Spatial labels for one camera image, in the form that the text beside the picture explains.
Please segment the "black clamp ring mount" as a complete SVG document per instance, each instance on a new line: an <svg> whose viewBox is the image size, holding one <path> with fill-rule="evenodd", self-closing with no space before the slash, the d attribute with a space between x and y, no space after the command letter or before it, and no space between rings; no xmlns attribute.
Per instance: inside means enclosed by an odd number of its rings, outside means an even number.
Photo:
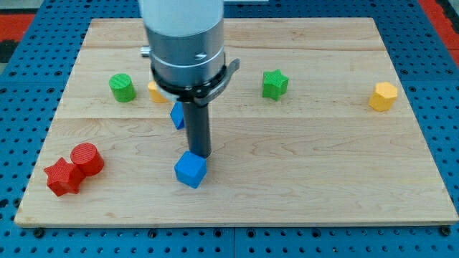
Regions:
<svg viewBox="0 0 459 258"><path fill-rule="evenodd" d="M166 99L174 102L192 102L198 106L204 106L224 92L233 74L239 68L240 59L234 59L228 65L224 65L211 80L200 85L186 85L183 87L165 81L154 68L151 68L151 72L158 91Z"/></svg>

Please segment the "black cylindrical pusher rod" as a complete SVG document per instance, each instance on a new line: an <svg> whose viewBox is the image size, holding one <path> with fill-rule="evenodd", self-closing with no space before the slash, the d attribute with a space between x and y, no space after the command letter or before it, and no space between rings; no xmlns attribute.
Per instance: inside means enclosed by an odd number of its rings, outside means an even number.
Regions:
<svg viewBox="0 0 459 258"><path fill-rule="evenodd" d="M212 152L208 106L183 102L182 107L189 150L207 158Z"/></svg>

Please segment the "yellow block behind arm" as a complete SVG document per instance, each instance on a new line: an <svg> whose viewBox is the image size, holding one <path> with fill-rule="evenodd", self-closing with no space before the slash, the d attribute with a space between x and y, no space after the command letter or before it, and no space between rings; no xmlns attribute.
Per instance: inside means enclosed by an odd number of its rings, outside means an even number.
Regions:
<svg viewBox="0 0 459 258"><path fill-rule="evenodd" d="M150 81L148 83L148 91L149 91L152 102L154 103L168 102L168 100L159 92L157 85L154 81Z"/></svg>

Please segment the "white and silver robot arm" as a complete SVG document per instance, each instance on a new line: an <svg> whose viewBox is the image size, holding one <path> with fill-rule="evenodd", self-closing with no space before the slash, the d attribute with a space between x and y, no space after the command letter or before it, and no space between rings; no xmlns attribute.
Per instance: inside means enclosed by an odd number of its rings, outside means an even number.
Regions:
<svg viewBox="0 0 459 258"><path fill-rule="evenodd" d="M208 105L223 93L240 61L226 62L223 0L140 0L153 79L182 104L189 150L212 152Z"/></svg>

